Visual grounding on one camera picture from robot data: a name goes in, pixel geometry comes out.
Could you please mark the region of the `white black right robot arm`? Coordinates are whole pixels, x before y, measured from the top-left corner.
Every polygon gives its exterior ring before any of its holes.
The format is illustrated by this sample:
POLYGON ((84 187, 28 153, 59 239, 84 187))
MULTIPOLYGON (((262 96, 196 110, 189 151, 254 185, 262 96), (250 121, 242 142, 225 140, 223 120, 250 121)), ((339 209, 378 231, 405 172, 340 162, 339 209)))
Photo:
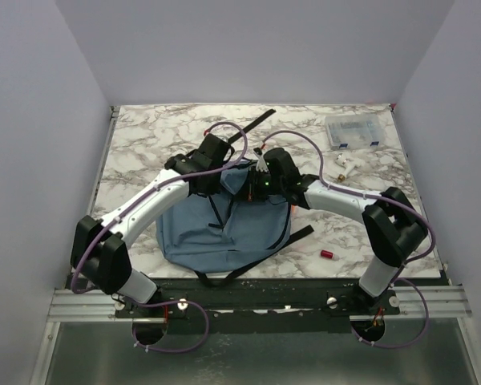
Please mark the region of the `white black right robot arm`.
POLYGON ((334 213, 365 226, 374 257, 352 298, 358 312, 373 313, 406 259, 426 239, 428 228, 422 216, 398 188, 381 193, 344 188, 320 176, 300 173, 283 148, 267 152, 256 148, 255 153, 257 163, 250 170, 249 199, 280 196, 291 205, 334 213))

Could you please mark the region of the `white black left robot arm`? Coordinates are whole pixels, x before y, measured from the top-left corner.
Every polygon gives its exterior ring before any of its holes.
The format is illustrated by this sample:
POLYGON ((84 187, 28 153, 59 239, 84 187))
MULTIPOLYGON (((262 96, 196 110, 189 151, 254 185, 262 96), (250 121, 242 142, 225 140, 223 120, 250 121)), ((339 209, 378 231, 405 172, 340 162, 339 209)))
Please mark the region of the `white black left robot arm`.
POLYGON ((232 154, 231 144, 207 134, 197 149, 170 157, 153 182, 127 203, 98 220, 82 218, 71 251, 71 289, 76 290, 76 278, 82 274, 105 294, 130 298, 143 316, 156 315, 162 305, 158 286, 131 266, 128 250, 176 203, 192 193, 214 193, 224 158, 232 154))

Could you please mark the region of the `blue fabric backpack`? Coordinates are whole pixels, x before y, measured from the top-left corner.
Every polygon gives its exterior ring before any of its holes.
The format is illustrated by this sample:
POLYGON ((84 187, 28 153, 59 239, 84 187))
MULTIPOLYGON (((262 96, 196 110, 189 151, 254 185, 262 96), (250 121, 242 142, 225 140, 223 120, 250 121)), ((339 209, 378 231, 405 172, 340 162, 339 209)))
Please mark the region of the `blue fabric backpack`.
POLYGON ((207 287, 209 274, 224 273, 230 284, 280 250, 308 237, 313 227, 292 232, 292 205, 283 197, 247 201, 247 176, 256 160, 242 159, 220 173, 220 191, 189 195, 156 221, 156 240, 164 258, 193 271, 207 287))

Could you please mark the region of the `red cap glue stick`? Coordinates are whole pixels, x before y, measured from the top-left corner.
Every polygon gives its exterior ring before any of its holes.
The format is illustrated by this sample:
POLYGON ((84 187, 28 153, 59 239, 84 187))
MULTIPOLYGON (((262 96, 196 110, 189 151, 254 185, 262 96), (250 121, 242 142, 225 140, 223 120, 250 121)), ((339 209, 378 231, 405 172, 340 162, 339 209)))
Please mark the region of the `red cap glue stick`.
POLYGON ((324 249, 320 252, 320 256, 322 258, 329 259, 329 260, 337 260, 339 258, 339 256, 336 253, 333 253, 329 250, 324 250, 324 249))

